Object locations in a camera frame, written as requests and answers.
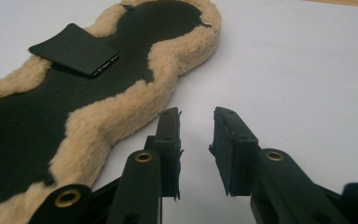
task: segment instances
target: clamp jaw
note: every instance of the clamp jaw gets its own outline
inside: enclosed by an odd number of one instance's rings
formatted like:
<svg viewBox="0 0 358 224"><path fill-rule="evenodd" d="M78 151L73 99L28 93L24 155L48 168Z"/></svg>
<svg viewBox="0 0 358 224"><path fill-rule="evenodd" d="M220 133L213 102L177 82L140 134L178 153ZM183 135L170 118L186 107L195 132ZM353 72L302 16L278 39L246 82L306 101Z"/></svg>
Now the clamp jaw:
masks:
<svg viewBox="0 0 358 224"><path fill-rule="evenodd" d="M287 153L261 149L234 111L215 109L210 150L226 193L252 197L257 223L358 224L358 183L342 195L314 184Z"/></svg>
<svg viewBox="0 0 358 224"><path fill-rule="evenodd" d="M130 154L120 178L95 192L84 185L55 190L30 223L161 223L161 198L180 197L179 127L177 108L162 112L156 135Z"/></svg>

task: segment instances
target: sheepskin trim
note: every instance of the sheepskin trim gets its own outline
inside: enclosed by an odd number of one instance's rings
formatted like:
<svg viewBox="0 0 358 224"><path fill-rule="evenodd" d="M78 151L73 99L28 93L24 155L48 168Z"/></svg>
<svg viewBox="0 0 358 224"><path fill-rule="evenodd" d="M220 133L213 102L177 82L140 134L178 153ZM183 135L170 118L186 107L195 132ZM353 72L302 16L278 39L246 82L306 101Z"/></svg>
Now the sheepskin trim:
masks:
<svg viewBox="0 0 358 224"><path fill-rule="evenodd" d="M138 6L151 0L123 0L108 8L87 32L104 37L113 34L126 12L122 5ZM50 162L56 185L33 184L22 194L0 203L0 223L26 223L55 189L67 184L91 186L105 159L120 139L134 133L155 118L168 103L178 76L204 62L216 48L221 27L218 10L207 0L182 0L201 11L203 23L186 35L153 45L148 54L154 81L137 81L125 92L77 109L66 121L65 139ZM50 62L36 56L0 80L0 97L36 88L50 68Z"/></svg>

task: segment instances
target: beige fleece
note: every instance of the beige fleece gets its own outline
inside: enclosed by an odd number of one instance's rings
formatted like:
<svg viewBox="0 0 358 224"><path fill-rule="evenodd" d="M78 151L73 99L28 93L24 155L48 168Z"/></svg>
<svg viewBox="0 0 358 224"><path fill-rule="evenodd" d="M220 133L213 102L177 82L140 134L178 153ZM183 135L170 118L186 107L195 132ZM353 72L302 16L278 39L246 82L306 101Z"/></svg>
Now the beige fleece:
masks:
<svg viewBox="0 0 358 224"><path fill-rule="evenodd" d="M116 31L118 19L126 12L122 5L138 6L151 0L123 0L103 12L87 32L104 37ZM0 223L27 223L46 197L68 184L91 186L100 173L113 145L155 118L168 103L178 76L203 63L218 43L221 17L208 0L182 0L201 11L201 20L212 27L153 45L148 54L154 81L137 81L125 92L73 111L66 121L65 138L50 162L56 185L35 183L22 194L0 203ZM24 65L0 79L0 98L36 88L51 62L31 56Z"/></svg>

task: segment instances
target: white backdrop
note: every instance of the white backdrop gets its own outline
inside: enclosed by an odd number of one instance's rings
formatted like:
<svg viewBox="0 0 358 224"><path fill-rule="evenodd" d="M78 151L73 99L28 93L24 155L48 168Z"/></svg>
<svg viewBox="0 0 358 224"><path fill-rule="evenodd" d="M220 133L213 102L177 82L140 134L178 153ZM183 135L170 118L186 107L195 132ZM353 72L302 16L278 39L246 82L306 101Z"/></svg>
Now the white backdrop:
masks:
<svg viewBox="0 0 358 224"><path fill-rule="evenodd" d="M315 182L341 192L358 182L358 7L291 0L213 0L220 45L180 78L167 108L181 116L182 200L163 201L163 223L255 223L247 197L226 197L209 153L216 106L235 110L261 147L289 153ZM0 77L27 49L74 22L85 27L118 0L0 0ZM121 176L157 120L119 142L94 189Z"/></svg>

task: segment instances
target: black fabric panel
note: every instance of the black fabric panel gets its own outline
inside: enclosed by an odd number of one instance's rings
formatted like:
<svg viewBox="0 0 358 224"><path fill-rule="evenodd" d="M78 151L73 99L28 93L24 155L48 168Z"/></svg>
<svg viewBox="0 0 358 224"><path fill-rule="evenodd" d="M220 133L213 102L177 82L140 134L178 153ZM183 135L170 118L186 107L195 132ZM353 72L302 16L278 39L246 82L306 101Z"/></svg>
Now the black fabric panel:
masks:
<svg viewBox="0 0 358 224"><path fill-rule="evenodd" d="M129 9L117 32L103 38L119 60L100 76L78 76L54 64L36 89L0 99L0 203L34 182L54 182L48 163L64 138L70 112L115 96L137 80L153 81L147 69L152 44L189 33L199 24L200 12L183 2L158 1Z"/></svg>

